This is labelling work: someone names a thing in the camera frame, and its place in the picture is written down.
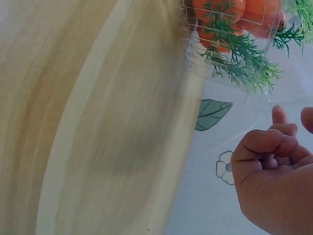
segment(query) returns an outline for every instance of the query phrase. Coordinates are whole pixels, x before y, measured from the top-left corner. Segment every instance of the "cutting board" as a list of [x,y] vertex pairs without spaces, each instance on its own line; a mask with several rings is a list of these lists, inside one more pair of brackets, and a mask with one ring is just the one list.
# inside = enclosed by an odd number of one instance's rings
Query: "cutting board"
[[174,0],[0,0],[0,234],[161,235],[204,81]]

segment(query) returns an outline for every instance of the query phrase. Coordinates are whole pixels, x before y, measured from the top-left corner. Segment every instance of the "hand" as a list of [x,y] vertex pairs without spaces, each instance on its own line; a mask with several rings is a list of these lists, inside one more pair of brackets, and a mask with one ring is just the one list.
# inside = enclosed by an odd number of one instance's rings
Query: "hand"
[[[273,125],[246,134],[231,164],[243,214],[272,235],[313,234],[313,155],[298,144],[297,126],[275,106]],[[301,113],[313,133],[313,108]]]

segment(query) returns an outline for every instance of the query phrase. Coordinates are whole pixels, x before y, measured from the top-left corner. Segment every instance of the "dill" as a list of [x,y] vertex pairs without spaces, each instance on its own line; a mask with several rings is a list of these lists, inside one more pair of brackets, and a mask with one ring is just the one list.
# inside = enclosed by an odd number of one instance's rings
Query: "dill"
[[305,42],[313,43],[313,0],[295,0],[287,12],[300,18],[298,36],[303,36]]
[[231,19],[232,13],[226,11],[232,7],[229,0],[215,5],[212,9],[212,1],[208,0],[203,5],[210,12],[204,16],[208,17],[205,23],[204,32],[214,33],[215,42],[220,42],[221,46],[229,49],[230,59],[223,59],[215,45],[209,47],[206,53],[199,53],[200,56],[208,59],[213,65],[212,77],[227,76],[230,82],[237,86],[243,85],[247,92],[264,92],[268,88],[270,93],[273,90],[273,79],[280,79],[280,71],[277,64],[268,63],[264,50],[258,49],[255,39],[250,35],[234,35],[234,21]]
[[301,31],[300,28],[295,28],[294,23],[289,29],[281,29],[276,32],[275,37],[273,38],[273,47],[279,50],[287,49],[288,58],[290,55],[290,48],[288,43],[291,41],[295,41],[301,48],[301,52],[303,53],[303,41],[305,39],[304,31]]

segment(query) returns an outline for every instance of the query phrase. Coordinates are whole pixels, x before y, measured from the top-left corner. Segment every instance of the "clear plastic box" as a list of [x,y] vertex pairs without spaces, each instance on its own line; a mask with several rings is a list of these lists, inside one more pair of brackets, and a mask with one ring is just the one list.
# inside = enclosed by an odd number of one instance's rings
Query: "clear plastic box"
[[247,93],[269,93],[280,77],[268,50],[285,24],[281,0],[181,0],[190,72]]

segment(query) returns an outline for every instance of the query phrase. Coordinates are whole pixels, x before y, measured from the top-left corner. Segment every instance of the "white flower pattern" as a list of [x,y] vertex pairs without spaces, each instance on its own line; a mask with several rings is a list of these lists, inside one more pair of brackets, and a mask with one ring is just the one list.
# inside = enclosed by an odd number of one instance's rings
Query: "white flower pattern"
[[226,151],[220,155],[219,160],[216,162],[216,176],[229,185],[234,185],[234,178],[230,164],[232,154],[232,151]]

